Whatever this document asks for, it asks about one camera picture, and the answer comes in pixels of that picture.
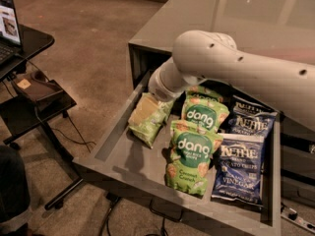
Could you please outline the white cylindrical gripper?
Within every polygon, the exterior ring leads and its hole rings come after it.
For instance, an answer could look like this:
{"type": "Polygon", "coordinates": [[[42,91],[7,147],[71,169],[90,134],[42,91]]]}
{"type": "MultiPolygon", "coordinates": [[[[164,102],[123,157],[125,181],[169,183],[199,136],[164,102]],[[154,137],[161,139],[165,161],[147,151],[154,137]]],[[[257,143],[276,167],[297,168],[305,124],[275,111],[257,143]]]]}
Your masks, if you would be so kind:
{"type": "Polygon", "coordinates": [[[148,83],[150,94],[143,94],[128,122],[140,125],[158,110],[158,101],[168,102],[178,98],[184,92],[182,77],[176,66],[164,62],[151,75],[148,83]]]}

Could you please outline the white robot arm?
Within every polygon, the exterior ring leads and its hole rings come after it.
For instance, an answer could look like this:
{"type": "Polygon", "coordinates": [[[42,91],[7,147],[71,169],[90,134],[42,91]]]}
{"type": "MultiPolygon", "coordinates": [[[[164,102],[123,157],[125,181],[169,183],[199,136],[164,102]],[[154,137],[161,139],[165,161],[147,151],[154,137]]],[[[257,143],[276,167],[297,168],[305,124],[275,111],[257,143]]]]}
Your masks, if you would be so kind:
{"type": "Polygon", "coordinates": [[[149,78],[159,101],[178,98],[207,80],[226,83],[300,125],[315,130],[315,66],[242,52],[224,33],[188,30],[149,78]]]}

